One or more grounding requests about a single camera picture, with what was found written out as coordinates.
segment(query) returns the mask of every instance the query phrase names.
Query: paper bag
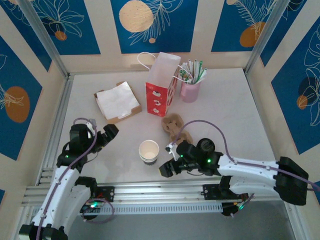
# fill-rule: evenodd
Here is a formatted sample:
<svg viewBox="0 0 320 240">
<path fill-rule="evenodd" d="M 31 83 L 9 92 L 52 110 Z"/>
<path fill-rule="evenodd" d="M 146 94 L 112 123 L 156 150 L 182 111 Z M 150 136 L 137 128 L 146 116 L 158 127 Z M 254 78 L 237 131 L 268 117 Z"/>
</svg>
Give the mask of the paper bag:
<svg viewBox="0 0 320 240">
<path fill-rule="evenodd" d="M 164 117 L 176 92 L 181 57 L 160 52 L 145 83 L 147 112 Z"/>
</svg>

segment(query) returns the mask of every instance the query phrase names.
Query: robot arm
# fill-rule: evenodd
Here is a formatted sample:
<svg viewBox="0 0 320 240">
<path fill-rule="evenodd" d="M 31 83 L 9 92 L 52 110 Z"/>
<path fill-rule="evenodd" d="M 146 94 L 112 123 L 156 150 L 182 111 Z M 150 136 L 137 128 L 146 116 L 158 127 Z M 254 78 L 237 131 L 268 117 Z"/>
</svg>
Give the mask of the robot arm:
<svg viewBox="0 0 320 240">
<path fill-rule="evenodd" d="M 201 139 L 197 146 L 184 141 L 177 146 L 176 153 L 177 160 L 173 158 L 159 168 L 162 176 L 169 178 L 173 173 L 197 169 L 206 176 L 222 176 L 219 190 L 225 199 L 251 193 L 280 196 L 294 205 L 306 204 L 307 183 L 273 170 L 286 170 L 308 179 L 308 173 L 288 157 L 262 162 L 234 157 L 231 161 L 227 155 L 216 152 L 214 143 L 208 138 Z"/>
<path fill-rule="evenodd" d="M 41 227 L 40 239 L 68 240 L 70 228 L 86 202 L 90 198 L 97 197 L 97 182 L 95 178 L 80 176 L 83 166 L 88 161 L 88 155 L 81 158 L 57 183 L 68 166 L 79 156 L 87 151 L 93 143 L 93 132 L 87 124 L 75 124 L 70 130 L 70 142 L 62 149 L 57 160 L 57 168 L 54 173 L 52 185 L 40 208 L 40 211 L 32 219 L 30 225 L 23 225 L 19 231 L 21 240 L 36 240 L 37 230 L 44 218 Z M 95 145 L 88 153 L 97 153 L 102 150 L 118 133 L 113 124 L 104 128 L 105 133 L 97 132 Z M 43 215 L 44 209 L 51 198 L 50 205 Z"/>
</svg>

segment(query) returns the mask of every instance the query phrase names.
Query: white paper bag handle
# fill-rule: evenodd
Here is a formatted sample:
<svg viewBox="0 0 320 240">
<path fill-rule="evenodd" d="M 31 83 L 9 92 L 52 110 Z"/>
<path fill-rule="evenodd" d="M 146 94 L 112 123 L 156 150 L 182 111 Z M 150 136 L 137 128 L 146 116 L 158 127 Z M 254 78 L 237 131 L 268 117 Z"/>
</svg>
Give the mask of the white paper bag handle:
<svg viewBox="0 0 320 240">
<path fill-rule="evenodd" d="M 140 57 L 141 54 L 149 54 L 149 55 L 153 56 L 154 59 L 156 59 L 156 56 L 153 55 L 153 54 L 150 53 L 150 52 L 147 52 L 147 51 L 140 52 L 140 53 L 138 54 L 138 56 L 136 56 L 137 61 L 138 61 L 142 66 L 144 66 L 145 68 L 147 68 L 147 69 L 150 71 L 150 68 L 147 67 L 146 65 L 144 65 L 144 64 L 139 60 L 139 57 Z M 176 77 L 176 76 L 172 76 L 172 77 L 175 78 L 175 79 L 180 80 L 181 82 L 190 83 L 190 82 L 194 79 L 194 78 L 192 77 L 191 73 L 188 72 L 187 70 L 185 70 L 185 69 L 184 69 L 182 66 L 180 66 L 180 65 L 178 65 L 178 67 L 181 68 L 182 70 L 184 70 L 187 74 L 189 74 L 189 76 L 190 76 L 191 78 L 190 78 L 188 81 L 184 81 L 184 80 L 182 80 L 181 78 L 178 78 L 178 77 Z"/>
<path fill-rule="evenodd" d="M 150 52 L 147 52 L 147 51 L 140 52 L 140 53 L 138 54 L 138 56 L 136 56 L 136 59 L 138 60 L 138 62 L 139 62 L 142 66 L 146 67 L 146 68 L 150 71 L 150 68 L 147 67 L 146 65 L 144 65 L 144 64 L 139 60 L 139 57 L 140 57 L 141 54 L 149 54 L 149 55 L 153 56 L 154 59 L 156 59 L 156 56 L 153 55 L 153 54 L 150 53 Z"/>
</svg>

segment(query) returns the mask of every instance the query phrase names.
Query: cable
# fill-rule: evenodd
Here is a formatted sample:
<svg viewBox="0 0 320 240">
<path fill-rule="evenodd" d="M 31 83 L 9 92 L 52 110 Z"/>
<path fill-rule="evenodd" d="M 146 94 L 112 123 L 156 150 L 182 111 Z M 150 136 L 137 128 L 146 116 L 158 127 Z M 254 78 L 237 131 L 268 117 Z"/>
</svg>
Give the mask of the cable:
<svg viewBox="0 0 320 240">
<path fill-rule="evenodd" d="M 209 122 L 209 121 L 206 121 L 206 120 L 193 120 L 193 121 L 190 121 L 190 122 L 187 122 L 180 130 L 180 132 L 178 133 L 176 139 L 172 142 L 172 145 L 174 145 L 178 138 L 180 137 L 180 134 L 182 133 L 182 131 L 185 129 L 186 126 L 188 126 L 189 124 L 192 124 L 192 123 L 206 123 L 206 124 L 209 124 L 211 126 L 213 126 L 215 129 L 217 129 L 222 138 L 223 138 L 223 142 L 224 142 L 224 148 L 225 148 L 225 154 L 228 156 L 228 158 L 233 162 L 235 163 L 235 160 L 231 157 L 231 155 L 229 154 L 229 150 L 228 150 L 228 145 L 227 145 L 227 140 L 226 140 L 226 137 L 224 135 L 224 133 L 221 131 L 221 129 L 216 126 L 215 124 L 213 124 L 212 122 Z M 264 165 L 260 165 L 260 164 L 255 164 L 255 163 L 248 163 L 248 162 L 242 162 L 242 161 L 238 161 L 237 164 L 240 164 L 240 165 L 245 165 L 245 166 L 250 166 L 250 167 L 256 167 L 256 168 L 262 168 L 262 169 L 266 169 L 267 166 L 264 166 Z M 269 167 L 270 170 L 274 170 L 274 171 L 277 171 L 277 172 L 280 172 L 282 174 L 286 174 L 286 175 L 289 175 L 291 177 L 294 177 L 296 179 L 299 179 L 307 184 L 310 184 L 314 189 L 314 191 L 317 191 L 317 192 L 320 192 L 320 186 L 316 185 L 314 182 L 312 181 L 309 181 L 308 179 L 305 179 L 303 177 L 300 177 L 294 173 L 291 173 L 289 171 L 285 171 L 285 170 L 282 170 L 282 169 L 279 169 L 279 168 L 275 168 L 275 167 L 272 167 L 270 166 Z"/>
<path fill-rule="evenodd" d="M 93 160 L 95 160 L 95 159 L 98 157 L 98 155 L 99 155 L 99 152 L 97 151 L 95 157 L 92 158 L 92 159 L 90 159 L 89 161 L 87 161 L 85 164 L 90 163 L 90 162 L 92 162 Z"/>
<path fill-rule="evenodd" d="M 111 202 L 109 202 L 109 201 L 107 201 L 106 199 L 104 199 L 104 198 L 92 198 L 92 199 L 89 199 L 88 201 L 86 201 L 87 203 L 88 202 L 94 202 L 94 201 L 102 201 L 102 202 L 105 202 L 105 203 L 107 203 L 107 204 L 109 204 L 110 205 L 110 207 L 111 207 L 111 216 L 109 216 L 107 219 L 105 219 L 105 220 L 103 220 L 103 221 L 89 221 L 89 220 L 86 220 L 85 219 L 85 213 L 86 213 L 86 211 L 87 211 L 87 209 L 86 210 L 84 210 L 83 211 L 83 213 L 82 213 L 82 218 L 83 218 L 83 220 L 86 222 L 86 223 L 89 223 L 89 224 L 105 224 L 105 223 L 107 223 L 107 222 L 109 222 L 113 217 L 114 217 L 114 215 L 115 215 L 115 208 L 114 208 L 114 206 L 111 204 Z"/>
<path fill-rule="evenodd" d="M 190 175 L 192 175 L 192 176 L 202 176 L 202 175 L 203 175 L 203 173 L 202 173 L 202 174 L 192 174 L 192 173 L 189 172 L 189 171 L 187 171 L 186 173 L 187 173 L 187 174 L 190 174 Z"/>
<path fill-rule="evenodd" d="M 243 203 L 242 207 L 244 207 L 246 204 L 248 204 L 248 203 L 251 201 L 251 199 L 253 199 L 253 198 L 254 198 L 254 196 L 255 196 L 255 194 L 254 194 L 254 193 L 253 193 L 253 194 L 251 194 L 251 196 L 250 196 L 246 201 L 244 201 L 244 203 Z"/>
<path fill-rule="evenodd" d="M 42 213 L 42 216 L 40 217 L 40 222 L 39 222 L 39 226 L 38 226 L 38 229 L 36 231 L 36 240 L 40 240 L 40 233 L 41 233 L 41 227 L 42 227 L 42 224 L 44 223 L 44 220 L 46 218 L 46 213 L 48 212 L 48 208 L 50 206 L 50 203 L 55 195 L 55 192 L 57 191 L 57 188 L 59 186 L 59 183 L 61 182 L 61 180 L 64 178 L 64 176 L 66 175 L 66 173 L 72 168 L 73 165 L 75 165 L 78 161 L 80 161 L 85 155 L 87 155 L 90 150 L 94 147 L 94 145 L 96 144 L 96 141 L 97 141 L 97 128 L 96 126 L 89 120 L 89 119 L 86 119 L 86 118 L 83 118 L 83 117 L 79 117 L 77 119 L 75 119 L 73 121 L 73 124 L 76 123 L 76 121 L 78 120 L 85 120 L 89 123 L 92 124 L 93 126 L 93 129 L 94 129 L 94 139 L 93 139 L 93 142 L 92 144 L 90 145 L 90 147 L 87 149 L 87 151 L 85 151 L 83 154 L 81 154 L 79 157 L 77 157 L 64 171 L 63 173 L 61 174 L 61 176 L 59 177 L 58 181 L 55 183 L 54 185 L 54 188 L 52 189 L 52 192 L 48 198 L 48 201 L 43 209 L 43 213 Z"/>
</svg>

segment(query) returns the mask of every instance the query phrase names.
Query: orange circle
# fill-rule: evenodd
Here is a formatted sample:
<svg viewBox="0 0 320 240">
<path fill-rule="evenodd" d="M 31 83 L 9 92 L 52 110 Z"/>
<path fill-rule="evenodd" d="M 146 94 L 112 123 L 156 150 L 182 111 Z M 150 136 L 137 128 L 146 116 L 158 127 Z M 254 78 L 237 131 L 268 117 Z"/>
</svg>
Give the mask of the orange circle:
<svg viewBox="0 0 320 240">
<path fill-rule="evenodd" d="M 257 36 L 260 36 L 262 30 L 265 27 L 265 24 L 265 22 L 260 21 L 244 30 L 240 37 L 241 46 L 245 48 L 251 48 L 256 45 L 258 40 Z"/>
<path fill-rule="evenodd" d="M 63 31 L 56 31 L 54 36 L 60 41 L 67 40 L 67 35 Z"/>
<path fill-rule="evenodd" d="M 298 108 L 300 108 L 301 110 L 305 109 L 308 105 L 308 99 L 306 96 L 301 95 L 298 97 L 298 99 L 296 100 L 296 105 L 298 106 Z"/>
<path fill-rule="evenodd" d="M 5 99 L 9 101 L 7 104 L 5 104 L 5 111 L 8 117 L 16 123 L 23 123 L 27 119 L 30 110 L 28 93 L 19 86 L 10 87 L 6 93 L 16 100 L 23 97 L 23 99 L 19 101 L 19 104 L 14 103 L 10 97 L 5 97 Z"/>
<path fill-rule="evenodd" d="M 156 42 L 156 40 L 152 37 L 149 39 L 149 43 L 154 44 Z"/>
<path fill-rule="evenodd" d="M 147 4 L 140 0 L 128 1 L 119 11 L 119 19 L 125 30 L 139 33 L 154 23 L 154 15 Z"/>
</svg>

